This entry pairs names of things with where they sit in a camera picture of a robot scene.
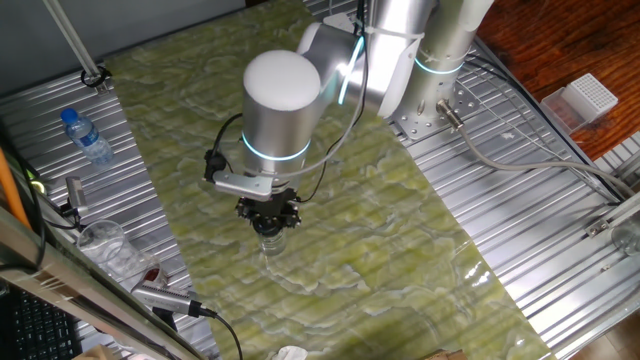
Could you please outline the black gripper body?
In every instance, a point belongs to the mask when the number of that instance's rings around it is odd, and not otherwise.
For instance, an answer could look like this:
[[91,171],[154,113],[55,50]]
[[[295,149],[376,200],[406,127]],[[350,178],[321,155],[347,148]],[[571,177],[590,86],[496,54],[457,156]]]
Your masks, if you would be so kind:
[[295,190],[286,189],[284,192],[272,195],[267,201],[256,201],[256,218],[277,218],[280,219],[282,206],[286,202],[295,203],[298,196]]

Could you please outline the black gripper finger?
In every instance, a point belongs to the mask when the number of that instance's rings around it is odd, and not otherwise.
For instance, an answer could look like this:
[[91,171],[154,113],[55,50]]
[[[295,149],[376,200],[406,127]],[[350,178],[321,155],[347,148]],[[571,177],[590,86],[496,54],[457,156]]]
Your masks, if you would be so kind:
[[241,197],[236,204],[235,211],[240,218],[252,222],[256,217],[255,205],[255,200]]
[[295,203],[286,202],[280,212],[280,221],[286,228],[298,226],[301,223],[298,206]]

